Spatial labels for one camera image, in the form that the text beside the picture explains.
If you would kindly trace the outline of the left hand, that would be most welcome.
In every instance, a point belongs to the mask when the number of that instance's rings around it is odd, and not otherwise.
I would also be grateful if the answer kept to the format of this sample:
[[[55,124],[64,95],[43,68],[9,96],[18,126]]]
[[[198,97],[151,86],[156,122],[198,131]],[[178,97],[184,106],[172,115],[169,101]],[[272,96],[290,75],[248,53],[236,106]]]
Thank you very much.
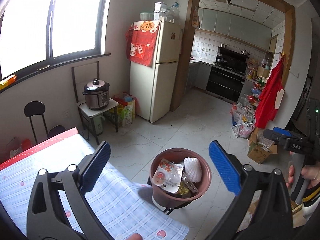
[[[126,240],[143,240],[143,237],[138,233],[134,233],[130,237],[128,237]]]

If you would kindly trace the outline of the right hand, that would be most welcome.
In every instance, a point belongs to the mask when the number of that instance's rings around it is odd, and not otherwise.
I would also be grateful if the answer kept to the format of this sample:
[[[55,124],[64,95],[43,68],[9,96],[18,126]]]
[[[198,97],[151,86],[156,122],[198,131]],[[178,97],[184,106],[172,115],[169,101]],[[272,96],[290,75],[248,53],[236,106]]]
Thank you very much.
[[[319,184],[320,175],[319,175],[319,162],[317,162],[315,165],[306,165],[302,168],[301,175],[304,179],[310,180],[310,183],[308,185],[308,189],[311,189]],[[294,182],[294,175],[295,175],[295,168],[291,164],[289,166],[288,171],[288,179],[286,186],[289,188]]]

